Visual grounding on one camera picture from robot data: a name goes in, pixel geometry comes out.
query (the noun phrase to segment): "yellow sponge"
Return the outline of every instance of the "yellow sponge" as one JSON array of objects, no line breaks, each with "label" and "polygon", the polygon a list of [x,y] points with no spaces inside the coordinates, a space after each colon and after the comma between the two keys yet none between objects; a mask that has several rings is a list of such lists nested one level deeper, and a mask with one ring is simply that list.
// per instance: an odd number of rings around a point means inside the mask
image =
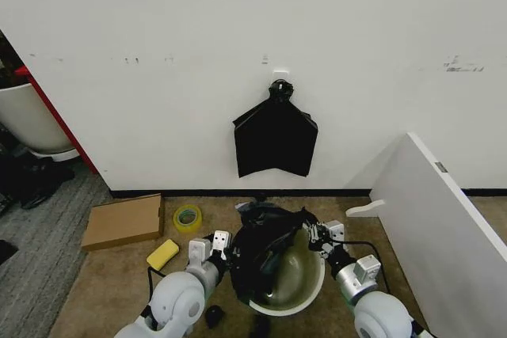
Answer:
[{"label": "yellow sponge", "polygon": [[160,271],[166,263],[171,260],[174,255],[176,255],[180,251],[180,248],[174,243],[171,239],[167,239],[167,241],[158,247],[155,251],[153,251],[149,257],[146,259],[148,264],[155,268],[157,271]]}]

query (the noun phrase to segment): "cardboard box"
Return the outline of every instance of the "cardboard box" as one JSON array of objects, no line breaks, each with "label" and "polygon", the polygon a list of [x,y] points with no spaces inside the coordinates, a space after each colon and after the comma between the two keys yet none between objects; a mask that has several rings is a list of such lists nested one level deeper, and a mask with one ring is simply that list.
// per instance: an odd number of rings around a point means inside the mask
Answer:
[{"label": "cardboard box", "polygon": [[156,239],[163,232],[164,205],[160,194],[126,199],[92,208],[81,248],[108,249]]}]

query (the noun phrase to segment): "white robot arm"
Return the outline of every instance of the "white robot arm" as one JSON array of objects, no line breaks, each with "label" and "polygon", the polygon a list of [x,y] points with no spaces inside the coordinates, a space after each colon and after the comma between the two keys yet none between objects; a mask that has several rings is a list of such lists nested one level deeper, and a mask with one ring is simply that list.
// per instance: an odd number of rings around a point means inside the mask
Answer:
[{"label": "white robot arm", "polygon": [[[381,263],[373,255],[352,258],[338,240],[343,232],[341,223],[311,223],[303,227],[309,232],[309,249],[318,251],[331,266],[331,275],[354,312],[359,337],[432,337],[414,321],[401,301],[376,291]],[[115,338],[181,338],[191,333],[206,300],[226,271],[224,249],[230,239],[228,232],[216,231],[213,244],[207,239],[190,241],[187,268],[164,277],[141,315]]]},{"label": "white robot arm", "polygon": [[230,234],[216,231],[213,245],[207,239],[189,243],[189,265],[183,272],[165,276],[147,307],[134,323],[122,328],[115,338],[181,338],[188,335],[204,311],[206,300],[225,272],[223,250]]},{"label": "white robot arm", "polygon": [[346,302],[353,308],[354,326],[361,338],[432,337],[395,296],[376,291],[381,263],[373,255],[354,259],[340,242],[343,225],[338,221],[305,226],[309,248],[318,251],[331,266]]}]

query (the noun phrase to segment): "black baseboard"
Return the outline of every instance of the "black baseboard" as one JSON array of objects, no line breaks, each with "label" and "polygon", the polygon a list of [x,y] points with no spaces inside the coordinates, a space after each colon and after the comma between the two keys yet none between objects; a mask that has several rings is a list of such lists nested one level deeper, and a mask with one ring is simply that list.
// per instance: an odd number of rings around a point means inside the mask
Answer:
[{"label": "black baseboard", "polygon": [[502,197],[507,196],[507,189],[500,188],[472,188],[461,189],[469,197]]},{"label": "black baseboard", "polygon": [[[507,189],[469,188],[462,189],[467,196],[507,196]],[[132,198],[150,194],[164,197],[368,197],[371,189],[154,189],[112,190],[114,198]]]}]

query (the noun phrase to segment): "yellow tape roll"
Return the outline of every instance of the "yellow tape roll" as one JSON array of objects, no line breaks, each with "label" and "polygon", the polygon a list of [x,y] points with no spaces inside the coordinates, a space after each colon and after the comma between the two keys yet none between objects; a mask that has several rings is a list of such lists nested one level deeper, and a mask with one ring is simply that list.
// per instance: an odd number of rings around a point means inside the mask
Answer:
[{"label": "yellow tape roll", "polygon": [[195,233],[203,223],[203,215],[199,207],[183,205],[174,212],[173,223],[180,233]]}]

